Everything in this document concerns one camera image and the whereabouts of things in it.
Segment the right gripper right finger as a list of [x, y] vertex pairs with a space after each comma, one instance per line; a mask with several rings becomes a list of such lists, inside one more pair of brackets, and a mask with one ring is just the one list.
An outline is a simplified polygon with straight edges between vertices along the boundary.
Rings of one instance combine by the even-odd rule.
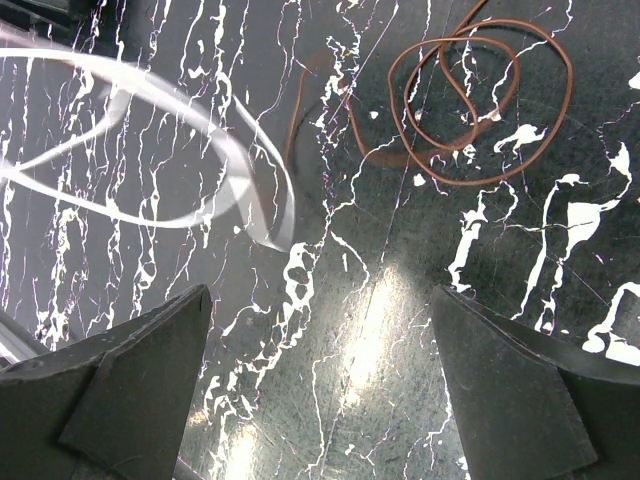
[[636, 479], [639, 370], [446, 287], [432, 324], [474, 479]]

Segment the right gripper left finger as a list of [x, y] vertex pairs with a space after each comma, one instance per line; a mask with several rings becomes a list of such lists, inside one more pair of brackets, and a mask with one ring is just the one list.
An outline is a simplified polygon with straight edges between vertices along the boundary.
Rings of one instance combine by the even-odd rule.
[[211, 309], [196, 285], [55, 352], [2, 314], [2, 478], [197, 478], [179, 450]]

